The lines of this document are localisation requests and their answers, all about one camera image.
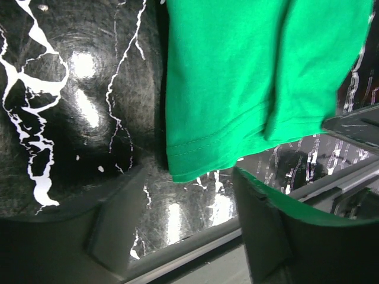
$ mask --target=glossy black surface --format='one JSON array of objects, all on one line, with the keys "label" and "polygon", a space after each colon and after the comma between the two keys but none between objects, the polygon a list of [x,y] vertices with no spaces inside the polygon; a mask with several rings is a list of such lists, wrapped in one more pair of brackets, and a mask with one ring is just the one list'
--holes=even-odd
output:
[{"label": "glossy black surface", "polygon": [[[162,166],[165,13],[152,0],[0,0],[1,216],[33,216],[134,164],[149,178],[143,215],[129,217],[140,218],[132,259],[236,216],[230,171],[179,185]],[[378,34],[374,16],[336,94],[340,112],[378,102]],[[370,155],[322,134],[239,166],[288,193]],[[51,200],[38,203],[39,189]]]}]

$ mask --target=green fabric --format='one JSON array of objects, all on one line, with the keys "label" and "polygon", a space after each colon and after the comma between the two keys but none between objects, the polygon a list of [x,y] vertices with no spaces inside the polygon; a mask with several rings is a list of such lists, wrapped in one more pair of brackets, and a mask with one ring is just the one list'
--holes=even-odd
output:
[{"label": "green fabric", "polygon": [[336,112],[372,0],[167,0],[174,182],[307,135]]}]

